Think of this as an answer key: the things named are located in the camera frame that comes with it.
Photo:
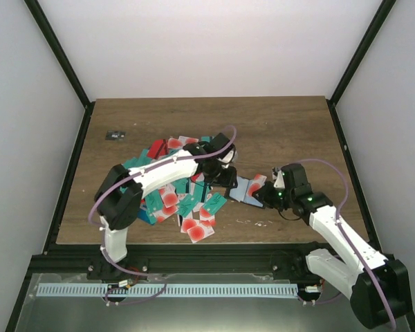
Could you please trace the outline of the black card holder wallet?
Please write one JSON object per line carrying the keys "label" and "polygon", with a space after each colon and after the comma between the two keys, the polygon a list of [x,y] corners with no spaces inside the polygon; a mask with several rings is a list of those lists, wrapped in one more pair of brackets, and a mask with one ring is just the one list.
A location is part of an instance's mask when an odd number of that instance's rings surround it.
{"label": "black card holder wallet", "polygon": [[252,205],[258,208],[263,208],[264,206],[253,196],[247,197],[246,192],[248,188],[249,181],[251,179],[243,178],[241,176],[237,177],[237,187],[233,189],[229,189],[226,192],[226,196],[229,199],[235,200],[240,203],[244,203],[247,205]]}

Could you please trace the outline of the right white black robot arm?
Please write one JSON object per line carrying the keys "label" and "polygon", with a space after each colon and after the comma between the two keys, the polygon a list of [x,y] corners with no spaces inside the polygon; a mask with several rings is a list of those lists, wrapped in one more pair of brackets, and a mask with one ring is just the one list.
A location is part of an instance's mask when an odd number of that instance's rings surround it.
{"label": "right white black robot arm", "polygon": [[331,250],[317,249],[296,258],[298,277],[320,276],[345,296],[358,321],[367,329],[388,324],[412,311],[409,273],[398,259],[368,244],[342,217],[323,192],[313,190],[301,163],[274,170],[273,180],[252,193],[267,208],[291,210],[319,233]]}

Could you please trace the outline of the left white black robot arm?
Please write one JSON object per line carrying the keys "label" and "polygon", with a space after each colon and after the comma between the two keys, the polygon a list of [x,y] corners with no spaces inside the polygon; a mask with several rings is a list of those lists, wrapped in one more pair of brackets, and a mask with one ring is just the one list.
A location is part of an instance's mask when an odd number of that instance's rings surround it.
{"label": "left white black robot arm", "polygon": [[174,181],[202,173],[221,187],[231,187],[236,176],[230,163],[234,160],[234,140],[219,133],[209,142],[191,142],[148,165],[126,168],[113,166],[94,196],[88,219],[100,217],[103,232],[100,251],[105,258],[103,271],[112,279],[127,272],[127,230],[137,219],[141,201],[153,191]]}

